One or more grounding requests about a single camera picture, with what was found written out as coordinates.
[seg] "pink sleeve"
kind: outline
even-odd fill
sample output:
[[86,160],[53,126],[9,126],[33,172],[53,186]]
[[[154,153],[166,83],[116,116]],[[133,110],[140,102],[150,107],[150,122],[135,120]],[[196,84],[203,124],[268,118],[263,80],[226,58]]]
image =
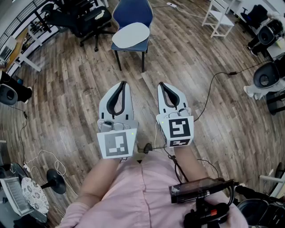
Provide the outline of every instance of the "pink sleeve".
[[[217,192],[213,195],[206,197],[206,201],[210,204],[219,204],[219,203],[228,203],[229,198],[222,192]],[[228,214],[228,220],[220,224],[221,228],[248,228],[248,223],[245,220],[245,217],[236,207],[236,205],[231,204]]]
[[90,209],[89,206],[83,203],[73,203],[66,209],[65,216],[61,223],[56,228],[73,228],[75,227],[82,216]]

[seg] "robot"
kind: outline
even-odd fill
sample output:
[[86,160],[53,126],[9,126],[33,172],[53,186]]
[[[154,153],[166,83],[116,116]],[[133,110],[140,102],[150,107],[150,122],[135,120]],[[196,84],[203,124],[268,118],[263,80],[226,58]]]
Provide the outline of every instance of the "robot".
[[[119,94],[122,92],[122,109],[115,111]],[[180,90],[167,83],[158,85],[159,114],[156,121],[168,147],[190,145],[194,138],[194,121],[191,109]],[[104,159],[131,157],[138,130],[134,120],[130,86],[122,81],[114,85],[99,104],[97,133],[101,154]]]

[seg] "power strip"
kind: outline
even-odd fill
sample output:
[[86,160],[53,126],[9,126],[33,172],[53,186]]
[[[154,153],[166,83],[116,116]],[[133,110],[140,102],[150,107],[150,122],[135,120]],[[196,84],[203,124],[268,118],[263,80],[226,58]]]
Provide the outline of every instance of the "power strip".
[[171,6],[171,7],[173,7],[173,8],[176,8],[176,7],[177,7],[177,5],[175,5],[175,4],[173,4],[173,3],[170,3],[170,2],[167,2],[166,4],[169,5],[169,6]]

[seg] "wooden floor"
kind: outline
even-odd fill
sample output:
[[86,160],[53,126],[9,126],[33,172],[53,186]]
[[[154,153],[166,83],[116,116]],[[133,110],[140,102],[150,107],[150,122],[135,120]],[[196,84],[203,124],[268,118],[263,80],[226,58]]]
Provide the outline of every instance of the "wooden floor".
[[[117,0],[109,0],[113,11]],[[166,2],[150,0],[151,5]],[[208,0],[175,0],[187,12],[205,15]],[[139,121],[137,143],[154,141],[155,117],[159,113],[157,85],[167,82],[186,94],[194,118],[206,102],[210,81],[217,72],[241,71],[264,61],[253,57],[246,47],[249,35],[237,24],[224,38],[210,38],[212,29],[202,27],[201,18],[168,8],[154,8],[154,20],[144,73],[141,73],[141,53],[119,52],[122,71],[110,49],[111,35],[100,35],[99,51],[94,52],[94,39],[83,48],[70,32],[59,33],[29,58],[42,67],[37,72],[23,66],[16,74],[25,86],[32,86],[29,103],[17,103],[28,115],[22,132],[25,161],[41,150],[54,152],[66,166],[66,181],[79,192],[86,174],[99,160],[98,107],[100,99],[116,83],[125,80],[132,90],[135,119]],[[116,31],[112,21],[110,30]],[[255,101],[243,91],[252,84],[251,68],[238,75],[220,74],[213,82],[207,108],[195,122],[195,137],[191,149],[197,158],[211,161],[225,179],[234,178],[257,191],[269,191],[270,186],[259,180],[265,173],[265,159],[270,156],[272,168],[283,159],[285,112],[271,116],[265,100]],[[0,138],[7,140],[11,160],[22,163],[23,150],[20,130],[25,123],[22,112],[0,105]],[[158,134],[156,145],[164,142]],[[48,169],[54,168],[55,158],[43,153],[31,164],[37,166],[45,179]],[[206,163],[211,177],[215,171]],[[271,169],[267,160],[267,170]],[[43,184],[36,169],[32,177]],[[64,195],[46,190],[49,196],[49,218],[55,224],[61,217],[55,207],[65,210],[76,196],[67,188]]]

